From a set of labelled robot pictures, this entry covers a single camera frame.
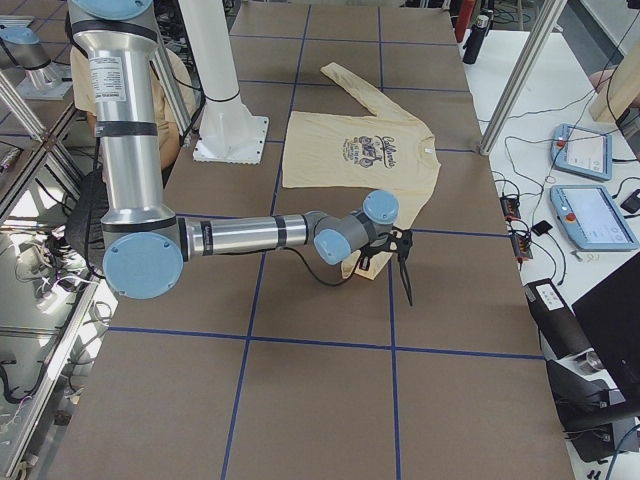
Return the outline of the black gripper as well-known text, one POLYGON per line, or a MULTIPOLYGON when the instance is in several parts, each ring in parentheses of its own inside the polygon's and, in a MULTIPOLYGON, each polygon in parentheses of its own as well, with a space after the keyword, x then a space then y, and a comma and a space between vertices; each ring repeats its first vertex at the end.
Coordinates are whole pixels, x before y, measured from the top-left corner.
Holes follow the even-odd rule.
POLYGON ((413 246, 413 232, 411 229, 403 230, 397 227, 388 232, 383 232, 380 236, 360 249, 358 258, 359 265, 369 265, 374 256, 380 253, 391 253, 397 255, 400 280, 405 291, 407 302, 413 305, 413 291, 407 260, 410 249, 413 246))

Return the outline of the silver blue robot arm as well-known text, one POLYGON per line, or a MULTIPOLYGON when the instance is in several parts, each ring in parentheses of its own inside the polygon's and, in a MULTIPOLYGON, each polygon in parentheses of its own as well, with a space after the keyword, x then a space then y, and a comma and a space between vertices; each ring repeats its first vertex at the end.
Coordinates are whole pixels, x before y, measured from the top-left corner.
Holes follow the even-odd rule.
POLYGON ((183 25, 201 94, 186 108, 150 1, 72 1, 70 32, 95 99, 94 165, 65 237, 119 295, 153 299, 197 257, 243 256, 313 245, 335 265, 368 266, 383 253, 405 261, 412 234, 397 197, 368 194, 343 217, 322 211, 224 215, 215 162, 253 165, 269 121, 245 106, 225 15, 217 1, 183 1, 183 25))

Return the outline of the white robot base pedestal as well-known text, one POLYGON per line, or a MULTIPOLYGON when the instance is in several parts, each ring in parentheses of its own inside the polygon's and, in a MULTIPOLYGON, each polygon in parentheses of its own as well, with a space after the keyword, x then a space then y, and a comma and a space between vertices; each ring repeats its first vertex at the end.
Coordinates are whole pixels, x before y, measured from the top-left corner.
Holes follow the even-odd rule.
POLYGON ((184 0, 179 6, 206 100, 194 159, 258 164, 269 119, 252 115, 241 98, 223 3, 184 0))

